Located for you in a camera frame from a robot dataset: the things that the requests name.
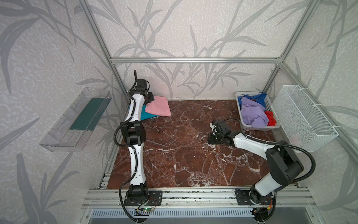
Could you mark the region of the pink t-shirt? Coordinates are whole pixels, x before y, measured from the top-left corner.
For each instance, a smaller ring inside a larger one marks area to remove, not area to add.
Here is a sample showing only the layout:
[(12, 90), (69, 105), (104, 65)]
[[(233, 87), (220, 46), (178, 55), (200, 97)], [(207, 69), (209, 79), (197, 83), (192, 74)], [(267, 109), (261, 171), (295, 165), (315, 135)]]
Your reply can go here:
[(146, 106), (145, 111), (157, 116), (171, 116), (168, 100), (161, 96), (154, 96), (154, 101)]

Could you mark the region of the purple t-shirt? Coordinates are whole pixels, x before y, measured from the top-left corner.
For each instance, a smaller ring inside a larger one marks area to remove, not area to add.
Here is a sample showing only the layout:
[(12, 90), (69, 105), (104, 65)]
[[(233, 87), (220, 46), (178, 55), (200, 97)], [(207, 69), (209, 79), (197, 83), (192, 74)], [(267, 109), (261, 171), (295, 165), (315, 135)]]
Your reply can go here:
[(241, 117), (243, 123), (256, 128), (267, 126), (269, 120), (264, 113), (266, 108), (245, 97), (241, 99), (241, 102)]

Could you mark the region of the white plastic laundry basket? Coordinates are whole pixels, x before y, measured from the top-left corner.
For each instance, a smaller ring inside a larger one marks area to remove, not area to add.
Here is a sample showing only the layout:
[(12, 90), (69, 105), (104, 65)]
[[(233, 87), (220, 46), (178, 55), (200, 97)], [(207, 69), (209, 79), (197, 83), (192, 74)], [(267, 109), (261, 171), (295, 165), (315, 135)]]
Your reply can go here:
[(243, 129), (269, 131), (281, 127), (266, 93), (236, 92), (235, 99)]

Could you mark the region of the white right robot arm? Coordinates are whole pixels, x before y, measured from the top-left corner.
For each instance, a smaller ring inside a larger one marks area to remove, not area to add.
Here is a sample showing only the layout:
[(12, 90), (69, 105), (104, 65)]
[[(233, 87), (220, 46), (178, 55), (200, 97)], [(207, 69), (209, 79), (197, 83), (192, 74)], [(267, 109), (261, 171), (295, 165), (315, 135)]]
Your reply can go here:
[(272, 192), (280, 191), (290, 185), (304, 171), (304, 166), (295, 151), (284, 142), (265, 143), (242, 132), (232, 131), (224, 120), (214, 120), (210, 123), (210, 127), (212, 133), (208, 135), (208, 144), (244, 149), (260, 156), (268, 163), (269, 173), (255, 183), (249, 191), (240, 189), (235, 191), (237, 197), (245, 203), (262, 204)]

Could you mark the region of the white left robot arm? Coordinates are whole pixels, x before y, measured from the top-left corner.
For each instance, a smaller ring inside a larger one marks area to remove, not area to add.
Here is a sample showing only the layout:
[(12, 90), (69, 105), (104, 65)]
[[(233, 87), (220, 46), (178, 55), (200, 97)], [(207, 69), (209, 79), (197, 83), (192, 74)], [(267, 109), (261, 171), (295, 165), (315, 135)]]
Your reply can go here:
[(135, 82), (128, 93), (131, 99), (129, 112), (120, 128), (131, 159), (131, 178), (125, 205), (156, 206), (160, 194), (150, 191), (147, 186), (143, 160), (146, 132), (141, 122), (142, 108), (154, 101), (154, 96), (149, 92), (149, 82), (137, 78), (135, 78)]

